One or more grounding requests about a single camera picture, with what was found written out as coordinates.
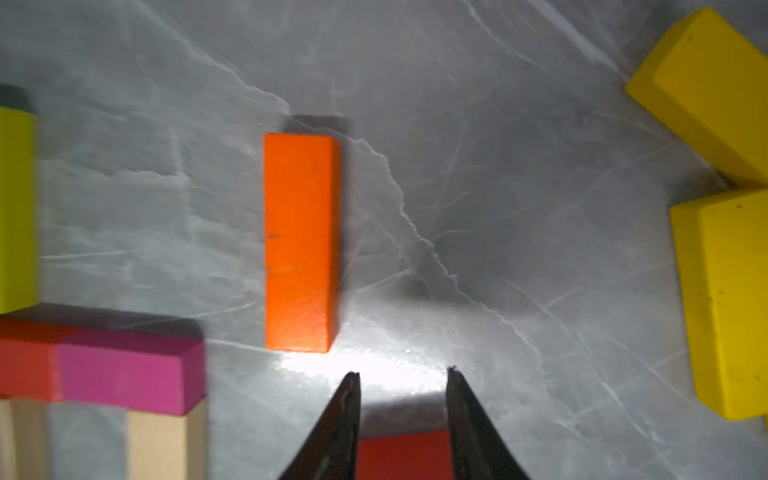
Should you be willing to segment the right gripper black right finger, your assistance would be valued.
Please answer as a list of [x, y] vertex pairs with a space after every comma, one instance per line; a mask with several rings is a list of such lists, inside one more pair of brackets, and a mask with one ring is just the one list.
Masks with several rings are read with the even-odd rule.
[[455, 479], [530, 479], [456, 367], [447, 372], [446, 409]]

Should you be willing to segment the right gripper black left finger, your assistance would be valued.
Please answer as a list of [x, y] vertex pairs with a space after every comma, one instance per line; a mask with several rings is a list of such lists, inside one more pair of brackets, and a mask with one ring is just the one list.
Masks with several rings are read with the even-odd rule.
[[280, 480], [356, 478], [360, 374], [347, 373]]

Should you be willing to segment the natural wood block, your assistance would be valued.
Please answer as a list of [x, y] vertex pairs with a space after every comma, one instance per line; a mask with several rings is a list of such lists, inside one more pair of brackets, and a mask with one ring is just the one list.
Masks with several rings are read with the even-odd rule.
[[184, 415], [127, 411], [127, 478], [206, 479], [208, 399]]
[[29, 399], [1, 399], [1, 478], [51, 478], [47, 406]]

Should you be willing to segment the magenta block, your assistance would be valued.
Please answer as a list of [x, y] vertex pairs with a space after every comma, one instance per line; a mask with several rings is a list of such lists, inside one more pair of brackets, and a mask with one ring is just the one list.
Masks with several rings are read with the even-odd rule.
[[85, 329], [57, 354], [66, 401], [184, 415], [205, 396], [199, 339]]

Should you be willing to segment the orange block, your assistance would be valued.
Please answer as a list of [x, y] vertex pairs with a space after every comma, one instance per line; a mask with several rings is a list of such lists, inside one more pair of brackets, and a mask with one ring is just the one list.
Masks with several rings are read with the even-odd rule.
[[263, 147], [266, 346], [326, 353], [338, 332], [341, 147], [285, 133]]

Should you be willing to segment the small red block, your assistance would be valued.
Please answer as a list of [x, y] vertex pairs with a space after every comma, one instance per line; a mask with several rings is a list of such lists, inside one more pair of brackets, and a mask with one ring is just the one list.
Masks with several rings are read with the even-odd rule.
[[63, 400], [58, 345], [81, 328], [1, 319], [1, 396]]

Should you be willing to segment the long yellow block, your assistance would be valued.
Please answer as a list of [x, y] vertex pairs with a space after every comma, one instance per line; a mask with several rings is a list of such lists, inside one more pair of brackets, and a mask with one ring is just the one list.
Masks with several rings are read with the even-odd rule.
[[1, 312], [37, 302], [36, 122], [1, 109]]

